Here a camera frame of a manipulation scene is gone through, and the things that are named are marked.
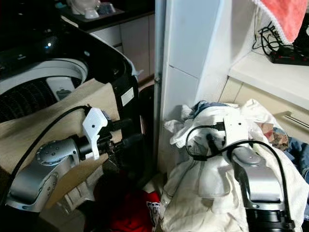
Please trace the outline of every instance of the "pink towel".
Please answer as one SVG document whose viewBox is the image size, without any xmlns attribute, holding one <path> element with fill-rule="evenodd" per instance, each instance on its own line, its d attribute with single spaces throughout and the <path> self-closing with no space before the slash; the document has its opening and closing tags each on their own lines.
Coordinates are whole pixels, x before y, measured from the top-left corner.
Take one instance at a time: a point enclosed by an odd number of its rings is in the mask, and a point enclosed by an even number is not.
<svg viewBox="0 0 309 232">
<path fill-rule="evenodd" d="M 275 25 L 283 43 L 294 42 L 302 25 L 307 0 L 252 0 Z"/>
</svg>

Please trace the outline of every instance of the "washing machine drum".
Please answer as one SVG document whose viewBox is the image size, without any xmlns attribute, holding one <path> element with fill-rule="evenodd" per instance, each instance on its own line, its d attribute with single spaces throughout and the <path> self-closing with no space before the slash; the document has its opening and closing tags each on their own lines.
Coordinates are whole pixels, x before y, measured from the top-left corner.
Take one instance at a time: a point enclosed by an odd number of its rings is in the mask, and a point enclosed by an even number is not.
<svg viewBox="0 0 309 232">
<path fill-rule="evenodd" d="M 68 96 L 88 74 L 80 60 L 57 58 L 0 80 L 0 122 L 44 109 Z"/>
</svg>

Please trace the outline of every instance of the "white countertop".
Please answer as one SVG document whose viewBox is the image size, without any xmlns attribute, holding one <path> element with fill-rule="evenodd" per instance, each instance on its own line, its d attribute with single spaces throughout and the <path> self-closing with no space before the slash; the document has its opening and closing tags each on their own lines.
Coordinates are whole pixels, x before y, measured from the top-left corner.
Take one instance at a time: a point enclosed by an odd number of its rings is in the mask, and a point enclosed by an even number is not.
<svg viewBox="0 0 309 232">
<path fill-rule="evenodd" d="M 273 64 L 250 52 L 228 75 L 309 110 L 309 66 Z"/>
</svg>

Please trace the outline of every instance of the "countertop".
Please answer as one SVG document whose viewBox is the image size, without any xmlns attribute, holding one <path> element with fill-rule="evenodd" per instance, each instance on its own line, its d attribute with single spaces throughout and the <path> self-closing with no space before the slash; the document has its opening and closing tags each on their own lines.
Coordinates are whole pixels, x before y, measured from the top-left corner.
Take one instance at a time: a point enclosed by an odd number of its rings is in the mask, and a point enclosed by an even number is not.
<svg viewBox="0 0 309 232">
<path fill-rule="evenodd" d="M 273 64 L 265 55 L 250 52 L 228 75 L 309 110 L 309 66 Z"/>
<path fill-rule="evenodd" d="M 153 7 L 129 11 L 122 11 L 118 9 L 116 13 L 111 15 L 101 16 L 97 19 L 85 19 L 82 15 L 73 15 L 69 7 L 61 8 L 59 11 L 61 18 L 64 21 L 87 32 L 94 32 L 99 29 L 108 28 L 116 24 L 124 23 L 155 13 Z"/>
</svg>

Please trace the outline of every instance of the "white cloth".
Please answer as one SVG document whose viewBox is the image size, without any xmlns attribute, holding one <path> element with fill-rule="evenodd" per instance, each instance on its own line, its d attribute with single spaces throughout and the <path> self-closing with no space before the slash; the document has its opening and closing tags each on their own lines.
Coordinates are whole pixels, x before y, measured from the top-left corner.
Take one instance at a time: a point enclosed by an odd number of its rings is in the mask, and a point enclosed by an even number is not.
<svg viewBox="0 0 309 232">
<path fill-rule="evenodd" d="M 183 111 L 182 118 L 185 119 L 190 111 L 188 107 L 184 109 L 186 110 Z M 222 121 L 223 116 L 230 114 L 244 117 L 248 124 L 249 138 L 266 144 L 269 144 L 267 138 L 255 121 L 273 123 L 280 128 L 275 118 L 263 106 L 255 100 L 249 100 L 240 108 L 210 107 L 199 113 L 195 119 L 188 119 L 183 123 L 167 122 L 166 128 L 174 133 L 170 143 L 183 147 L 192 128 L 199 125 L 214 125 Z M 216 138 L 222 139 L 224 136 L 222 132 L 214 131 L 214 134 Z M 201 132 L 195 135 L 203 137 Z M 253 148 L 265 158 L 267 166 L 274 171 L 281 182 L 275 157 L 261 145 L 254 145 Z M 309 185 L 286 155 L 278 149 L 275 151 L 284 168 L 290 213 L 296 224 L 295 231 L 301 231 Z M 179 164 L 169 175 L 168 182 L 164 186 L 162 201 L 167 206 L 162 220 L 162 229 L 165 232 L 248 231 L 239 183 L 234 178 L 234 171 L 222 157 L 211 158 L 207 162 L 189 158 Z"/>
</svg>

